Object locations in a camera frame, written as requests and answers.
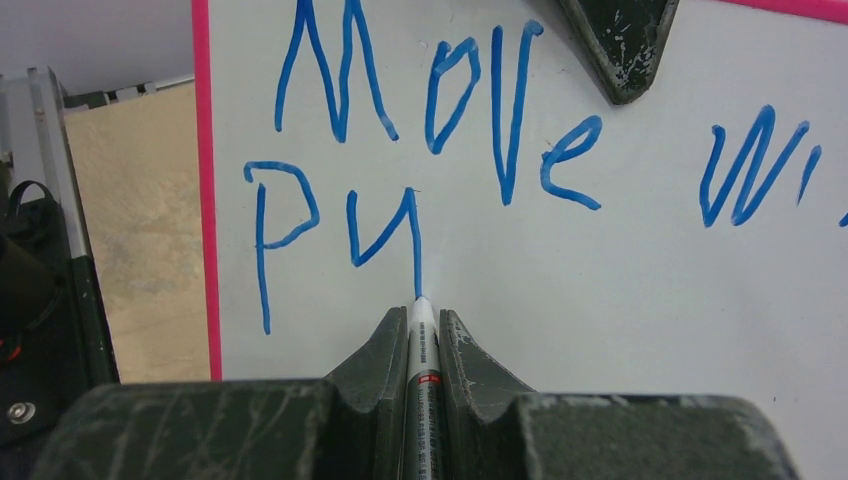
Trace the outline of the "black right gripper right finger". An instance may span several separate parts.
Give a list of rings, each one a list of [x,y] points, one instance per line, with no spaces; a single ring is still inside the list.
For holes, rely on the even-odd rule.
[[[771,422],[716,395],[543,393],[439,318],[457,479],[795,479]]]

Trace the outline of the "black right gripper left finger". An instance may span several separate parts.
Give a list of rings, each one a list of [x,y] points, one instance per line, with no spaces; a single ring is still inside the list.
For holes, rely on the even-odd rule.
[[[407,311],[317,379],[110,384],[81,397],[37,479],[395,479]]]

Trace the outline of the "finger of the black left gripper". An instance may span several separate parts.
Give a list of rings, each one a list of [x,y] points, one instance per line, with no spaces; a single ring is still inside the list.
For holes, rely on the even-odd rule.
[[[614,105],[652,86],[679,2],[564,0],[566,20]]]

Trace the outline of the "blue whiteboard marker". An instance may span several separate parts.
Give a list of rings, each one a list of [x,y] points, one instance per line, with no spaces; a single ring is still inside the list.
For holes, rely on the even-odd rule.
[[[437,323],[430,301],[419,297],[409,319],[403,479],[447,477],[442,397]]]

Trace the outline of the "red framed whiteboard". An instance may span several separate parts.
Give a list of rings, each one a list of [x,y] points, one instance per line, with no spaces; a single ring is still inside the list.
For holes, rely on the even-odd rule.
[[[610,104],[554,1],[192,5],[210,364],[427,297],[531,387],[758,405],[847,475],[847,5],[683,1]]]

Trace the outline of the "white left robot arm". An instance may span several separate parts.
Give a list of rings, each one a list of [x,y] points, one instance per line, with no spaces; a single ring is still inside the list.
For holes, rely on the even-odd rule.
[[[93,267],[67,255],[53,189],[8,195],[3,447],[57,437],[99,393],[177,415],[131,449],[201,477],[526,479],[538,394],[460,320],[515,344],[552,317],[514,259],[541,215],[504,212],[533,126],[590,147],[565,115],[569,27],[615,103],[652,82],[674,1],[199,1],[197,127],[209,383],[120,388]]]

